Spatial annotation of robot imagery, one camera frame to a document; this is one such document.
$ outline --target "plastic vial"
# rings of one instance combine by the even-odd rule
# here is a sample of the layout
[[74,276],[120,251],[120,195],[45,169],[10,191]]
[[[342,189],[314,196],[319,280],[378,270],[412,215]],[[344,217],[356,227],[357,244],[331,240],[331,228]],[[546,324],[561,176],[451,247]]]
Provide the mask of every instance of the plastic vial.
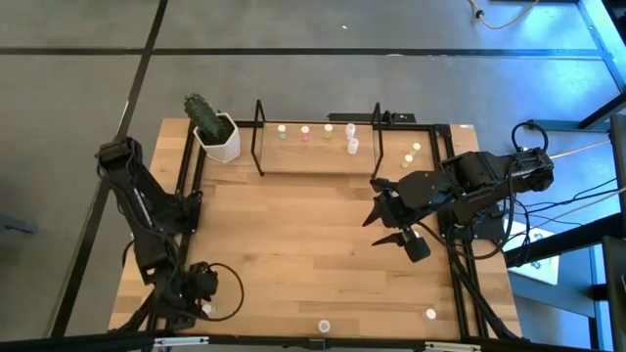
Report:
[[435,320],[437,319],[437,312],[434,309],[429,308],[422,312],[422,318],[426,320]]
[[413,144],[413,148],[411,149],[411,151],[409,152],[410,156],[415,156],[415,154],[417,154],[420,149],[422,148],[422,145],[419,143],[414,143]]
[[354,133],[356,132],[356,126],[354,123],[348,123],[345,125],[345,139],[351,140],[354,138]]
[[356,138],[352,138],[348,141],[348,153],[351,155],[355,155],[359,150],[359,140]]
[[300,130],[302,131],[302,141],[308,142],[309,141],[309,126],[302,126]]
[[333,126],[331,124],[324,125],[324,138],[331,139],[333,137]]
[[413,157],[410,155],[404,155],[404,160],[402,160],[402,168],[409,167],[409,164],[413,162]]
[[321,333],[329,333],[331,331],[331,323],[327,320],[322,320],[317,324],[317,330]]
[[278,133],[279,133],[279,137],[282,140],[286,140],[286,138],[287,138],[287,126],[286,125],[278,125]]

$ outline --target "white hexagonal pot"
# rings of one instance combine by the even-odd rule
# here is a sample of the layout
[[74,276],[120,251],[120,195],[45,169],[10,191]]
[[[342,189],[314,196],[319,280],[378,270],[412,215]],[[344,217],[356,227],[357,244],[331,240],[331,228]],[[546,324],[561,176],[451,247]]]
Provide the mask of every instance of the white hexagonal pot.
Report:
[[231,137],[228,139],[228,141],[226,141],[226,143],[216,146],[205,145],[198,133],[198,127],[194,128],[194,135],[196,135],[196,139],[206,152],[207,157],[224,163],[230,162],[233,159],[237,158],[242,152],[242,140],[239,136],[239,128],[237,128],[237,124],[235,124],[235,122],[227,112],[219,112],[216,115],[217,117],[224,117],[228,119],[228,121],[234,127],[233,133],[231,134]]

